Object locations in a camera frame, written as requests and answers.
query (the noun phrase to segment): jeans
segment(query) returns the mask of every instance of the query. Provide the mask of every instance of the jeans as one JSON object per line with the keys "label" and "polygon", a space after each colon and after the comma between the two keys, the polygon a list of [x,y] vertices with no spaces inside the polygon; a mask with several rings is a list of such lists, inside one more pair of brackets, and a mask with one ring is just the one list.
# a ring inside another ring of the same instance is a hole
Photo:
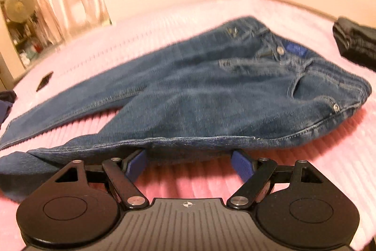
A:
{"label": "jeans", "polygon": [[371,91],[366,80],[243,17],[105,71],[13,120],[1,149],[122,108],[97,134],[0,158],[0,189],[20,201],[73,159],[101,163],[136,148],[162,164],[302,145],[352,116]]}
{"label": "jeans", "polygon": [[341,56],[376,71],[376,29],[340,17],[333,35]]}

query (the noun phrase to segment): metal rivet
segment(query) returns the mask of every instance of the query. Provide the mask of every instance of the metal rivet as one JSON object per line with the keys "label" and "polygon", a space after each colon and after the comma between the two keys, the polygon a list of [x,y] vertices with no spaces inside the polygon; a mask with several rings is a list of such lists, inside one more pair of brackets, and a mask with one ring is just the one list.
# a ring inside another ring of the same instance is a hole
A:
{"label": "metal rivet", "polygon": [[333,110],[336,111],[336,112],[338,112],[340,110],[340,106],[337,103],[335,103],[333,105]]}
{"label": "metal rivet", "polygon": [[130,204],[130,205],[141,205],[141,204],[144,204],[146,202],[145,198],[144,197],[140,197],[140,196],[133,196],[133,197],[129,197],[127,199],[127,202]]}
{"label": "metal rivet", "polygon": [[232,37],[236,37],[238,35],[238,29],[235,27],[234,29],[232,28],[228,28],[227,29],[227,32],[232,36]]}
{"label": "metal rivet", "polygon": [[248,203],[248,199],[243,196],[232,197],[230,202],[236,206],[245,205]]}
{"label": "metal rivet", "polygon": [[277,47],[277,53],[281,56],[283,56],[285,54],[285,49],[281,46],[278,46]]}

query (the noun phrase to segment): blue gripper pad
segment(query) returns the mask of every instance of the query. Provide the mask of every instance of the blue gripper pad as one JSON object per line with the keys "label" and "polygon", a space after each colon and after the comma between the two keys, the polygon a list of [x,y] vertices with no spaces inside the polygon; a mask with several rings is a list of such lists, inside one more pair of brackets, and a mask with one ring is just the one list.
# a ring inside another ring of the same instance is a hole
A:
{"label": "blue gripper pad", "polygon": [[132,160],[128,162],[127,171],[125,175],[134,183],[140,174],[144,171],[147,165],[146,150],[141,151]]}
{"label": "blue gripper pad", "polygon": [[238,173],[243,182],[248,181],[255,173],[252,162],[238,151],[234,151],[231,156],[231,165]]}

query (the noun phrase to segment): ribbed fabric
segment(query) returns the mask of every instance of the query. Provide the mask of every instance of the ribbed fabric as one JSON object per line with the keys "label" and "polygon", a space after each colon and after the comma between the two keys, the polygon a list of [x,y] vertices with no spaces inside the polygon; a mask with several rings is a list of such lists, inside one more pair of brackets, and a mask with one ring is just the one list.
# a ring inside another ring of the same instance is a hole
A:
{"label": "ribbed fabric", "polygon": [[[16,86],[18,100],[2,125],[1,133],[11,119],[82,80],[246,15],[256,17],[275,33],[306,45],[344,69],[366,78],[376,88],[376,73],[341,58],[332,35],[332,22],[271,0],[214,0],[95,29],[62,46]],[[54,71],[50,83],[36,93],[39,81],[50,71]],[[13,151],[55,147],[73,137],[96,133],[115,114],[116,110],[112,110],[75,121],[0,151],[0,156]],[[294,164],[297,159],[313,163],[358,207],[360,226],[351,246],[361,250],[376,234],[375,125],[376,101],[372,94],[360,111],[329,135],[303,147],[252,151],[251,155],[255,158],[266,156],[280,164]],[[221,158],[205,163],[150,167],[136,185],[150,201],[154,197],[222,197],[226,201],[240,187],[241,180],[231,168],[229,158]],[[19,251],[24,246],[16,224],[16,209],[17,204],[0,197],[0,222],[3,224],[0,250]]]}

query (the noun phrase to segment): circular pad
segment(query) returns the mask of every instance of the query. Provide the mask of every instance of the circular pad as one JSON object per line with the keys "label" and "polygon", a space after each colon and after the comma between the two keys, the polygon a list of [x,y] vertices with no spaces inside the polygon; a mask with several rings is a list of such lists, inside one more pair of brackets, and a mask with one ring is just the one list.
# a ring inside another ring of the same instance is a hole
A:
{"label": "circular pad", "polygon": [[256,207],[265,232],[291,248],[332,250],[350,243],[359,223],[356,207],[342,193],[310,183],[266,196]]}
{"label": "circular pad", "polygon": [[47,202],[43,211],[51,219],[72,220],[80,217],[87,208],[87,203],[80,198],[60,197]]}
{"label": "circular pad", "polygon": [[90,187],[45,190],[24,200],[16,214],[24,239],[45,248],[88,244],[108,233],[119,216],[117,202]]}
{"label": "circular pad", "polygon": [[290,204],[290,213],[306,223],[321,223],[333,215],[332,207],[323,200],[303,198]]}

